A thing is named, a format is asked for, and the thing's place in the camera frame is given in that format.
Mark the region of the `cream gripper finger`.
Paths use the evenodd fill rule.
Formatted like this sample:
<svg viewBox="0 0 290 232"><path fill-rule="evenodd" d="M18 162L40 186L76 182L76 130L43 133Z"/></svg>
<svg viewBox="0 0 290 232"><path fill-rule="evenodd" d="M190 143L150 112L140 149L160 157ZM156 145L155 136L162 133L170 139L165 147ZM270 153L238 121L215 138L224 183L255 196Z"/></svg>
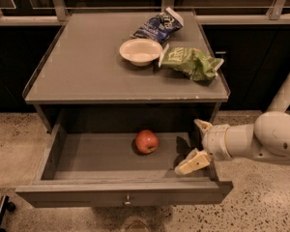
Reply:
<svg viewBox="0 0 290 232"><path fill-rule="evenodd" d="M198 127L201 137L204 137L206 133L213 127L210 122L203 121L200 119L195 119L194 124Z"/></svg>
<svg viewBox="0 0 290 232"><path fill-rule="evenodd" d="M193 149L174 169L177 175L187 175L210 165L212 159L204 151Z"/></svg>

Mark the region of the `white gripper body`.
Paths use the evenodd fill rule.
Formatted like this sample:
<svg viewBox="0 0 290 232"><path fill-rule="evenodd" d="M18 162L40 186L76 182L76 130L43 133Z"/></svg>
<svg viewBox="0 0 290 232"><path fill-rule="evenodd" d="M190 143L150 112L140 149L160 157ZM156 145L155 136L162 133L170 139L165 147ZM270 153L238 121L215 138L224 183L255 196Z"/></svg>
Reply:
<svg viewBox="0 0 290 232"><path fill-rule="evenodd" d="M226 147L226 133L229 125L208 127L202 137L203 149L214 160L231 160Z"/></svg>

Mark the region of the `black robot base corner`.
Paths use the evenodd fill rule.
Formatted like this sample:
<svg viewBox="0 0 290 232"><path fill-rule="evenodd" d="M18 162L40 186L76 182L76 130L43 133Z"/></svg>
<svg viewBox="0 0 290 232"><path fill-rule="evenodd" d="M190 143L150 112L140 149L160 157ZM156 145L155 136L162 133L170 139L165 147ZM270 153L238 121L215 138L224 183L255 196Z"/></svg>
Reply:
<svg viewBox="0 0 290 232"><path fill-rule="evenodd" d="M16 205L10 200L8 195L3 195L0 199L0 232L6 232L4 228L1 227L4 215L6 212L14 212Z"/></svg>

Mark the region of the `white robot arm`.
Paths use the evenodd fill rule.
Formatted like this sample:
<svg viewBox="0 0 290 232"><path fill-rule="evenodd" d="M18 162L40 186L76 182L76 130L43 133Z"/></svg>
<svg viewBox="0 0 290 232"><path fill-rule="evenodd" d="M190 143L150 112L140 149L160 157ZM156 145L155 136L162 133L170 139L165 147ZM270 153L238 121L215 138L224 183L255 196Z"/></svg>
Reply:
<svg viewBox="0 0 290 232"><path fill-rule="evenodd" d="M194 149L176 167L175 173L187 175L205 168L214 160L247 158L274 164L290 164L290 73L267 111L254 123L230 126L212 125L196 119L202 150Z"/></svg>

